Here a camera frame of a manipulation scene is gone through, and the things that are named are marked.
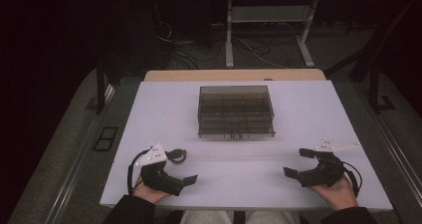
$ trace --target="sleeve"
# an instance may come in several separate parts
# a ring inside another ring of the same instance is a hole
[[[154,212],[155,204],[138,197],[124,195],[103,223],[152,224],[154,221]]]
[[[332,213],[321,220],[322,224],[376,224],[365,207],[351,207]]]

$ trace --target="hand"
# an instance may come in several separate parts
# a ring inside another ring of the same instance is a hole
[[[345,176],[331,187],[318,185],[309,187],[309,189],[319,194],[334,211],[358,206],[353,188]]]
[[[157,191],[152,188],[147,187],[143,182],[142,178],[139,176],[136,180],[136,185],[133,189],[133,196],[140,197],[150,203],[157,204],[160,200],[165,197],[170,196],[170,194]]]

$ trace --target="white pants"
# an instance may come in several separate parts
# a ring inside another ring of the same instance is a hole
[[[232,224],[233,211],[185,211],[180,224]],[[299,224],[299,215],[288,211],[248,211],[246,224]]]

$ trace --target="gray carpet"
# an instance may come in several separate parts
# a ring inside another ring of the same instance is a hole
[[[359,50],[372,34],[371,30],[352,30],[346,35],[345,30],[343,25],[312,27],[307,45],[318,69],[329,68]],[[235,69],[277,68],[270,63],[287,68],[305,68],[299,49],[292,42],[300,33],[300,27],[262,26],[253,31],[251,33],[242,28],[235,30],[234,36],[241,39],[235,42]],[[223,33],[217,31],[216,42],[212,46],[198,45],[191,43],[189,38],[183,38],[180,41],[184,45],[177,46],[177,51],[184,57],[173,59],[168,69],[187,69],[187,66],[194,69],[194,65],[200,69],[224,69],[224,47],[220,50],[223,36]],[[244,42],[256,47],[256,53],[268,52],[262,58],[270,63],[248,52]],[[398,224],[399,219],[402,219],[402,223],[420,223],[421,206],[391,155],[377,119],[381,118],[385,122],[419,176],[422,175],[422,120],[386,77],[381,77],[380,92],[392,100],[396,110],[374,114],[367,104],[367,79],[361,84],[351,83],[347,77],[351,68],[352,64],[328,78],[333,81],[362,146],[391,203],[396,207],[397,213],[378,212],[374,213],[374,217],[379,223]],[[101,223],[104,220],[109,209],[100,206],[99,202],[140,82],[141,78],[123,79],[119,86],[114,87],[115,93],[105,110],[96,115],[95,111],[86,110],[90,99],[96,96],[95,73],[92,72],[86,78],[75,94],[10,223],[43,223],[46,220],[49,223]],[[92,151],[104,126],[118,126],[111,151]],[[52,209],[55,215],[49,216]],[[157,222],[162,223],[167,213],[166,210],[158,210]],[[327,213],[328,210],[322,210],[303,215],[313,224],[319,223],[319,219]]]

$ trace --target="white table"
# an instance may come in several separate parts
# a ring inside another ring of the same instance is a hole
[[[201,86],[266,85],[275,113],[275,137],[260,140],[213,141],[199,138],[198,101]],[[286,177],[283,167],[309,170],[316,159],[299,156],[323,138],[358,142],[330,81],[144,82],[140,84],[105,186],[102,205],[114,206],[126,194],[127,167],[141,151],[161,142],[168,151],[188,151],[183,164],[167,162],[176,178],[198,174],[197,182],[179,197],[159,203],[172,209],[284,209],[326,207],[313,192]],[[363,149],[336,153],[363,176],[358,201],[371,210],[391,204]]]

